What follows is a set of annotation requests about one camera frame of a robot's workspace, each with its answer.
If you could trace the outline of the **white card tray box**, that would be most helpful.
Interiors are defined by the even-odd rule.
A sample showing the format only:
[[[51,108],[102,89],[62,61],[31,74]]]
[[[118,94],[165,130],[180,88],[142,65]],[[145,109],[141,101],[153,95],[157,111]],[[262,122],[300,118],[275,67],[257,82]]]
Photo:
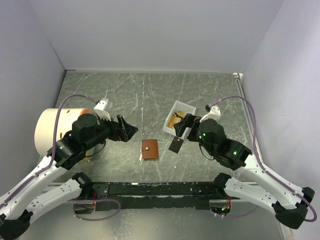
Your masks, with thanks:
[[[167,134],[175,136],[174,124],[180,123],[187,114],[194,115],[196,109],[194,106],[176,100],[165,119],[162,130]]]

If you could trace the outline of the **brown leather card holder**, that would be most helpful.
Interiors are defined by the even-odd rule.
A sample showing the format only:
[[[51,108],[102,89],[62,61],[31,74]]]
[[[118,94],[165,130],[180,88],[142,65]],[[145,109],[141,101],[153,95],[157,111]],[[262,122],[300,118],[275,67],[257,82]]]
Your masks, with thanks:
[[[141,141],[141,156],[143,160],[157,160],[159,148],[157,139],[143,139]]]

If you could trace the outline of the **black card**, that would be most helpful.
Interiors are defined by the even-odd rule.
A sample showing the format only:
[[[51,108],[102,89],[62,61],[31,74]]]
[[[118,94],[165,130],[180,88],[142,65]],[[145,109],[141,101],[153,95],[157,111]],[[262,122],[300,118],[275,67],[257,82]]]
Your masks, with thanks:
[[[173,140],[172,140],[172,142],[171,142],[171,144],[170,144],[170,146],[169,146],[168,149],[169,149],[170,151],[178,154],[179,151],[180,151],[180,149],[181,149],[181,147],[182,147],[182,144],[183,144],[183,143],[184,143],[184,140],[183,140],[183,139],[175,136],[175,137],[173,138]]]

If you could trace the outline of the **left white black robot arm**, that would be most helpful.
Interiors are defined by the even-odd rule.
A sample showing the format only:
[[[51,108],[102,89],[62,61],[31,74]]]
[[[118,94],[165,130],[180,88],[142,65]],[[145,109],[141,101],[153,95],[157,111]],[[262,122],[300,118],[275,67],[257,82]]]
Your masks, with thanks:
[[[107,140],[128,142],[136,126],[128,124],[122,115],[117,121],[105,120],[86,113],[72,123],[62,139],[58,140],[36,168],[17,186],[0,198],[0,237],[19,238],[40,216],[71,200],[84,200],[93,195],[92,180],[83,172],[76,173],[67,182],[46,193],[42,191],[55,179],[82,161],[87,151]]]

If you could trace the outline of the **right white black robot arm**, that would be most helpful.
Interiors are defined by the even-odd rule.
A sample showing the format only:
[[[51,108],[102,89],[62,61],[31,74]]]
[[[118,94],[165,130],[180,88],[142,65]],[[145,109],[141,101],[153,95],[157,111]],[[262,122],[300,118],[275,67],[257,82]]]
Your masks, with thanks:
[[[220,165],[244,175],[256,183],[252,186],[225,173],[214,179],[212,193],[218,199],[225,196],[248,201],[274,214],[288,228],[297,230],[307,221],[307,213],[315,191],[299,187],[261,163],[252,151],[239,141],[226,136],[224,128],[213,118],[201,120],[188,113],[174,124],[175,135],[181,137],[187,128],[187,139],[196,142]]]

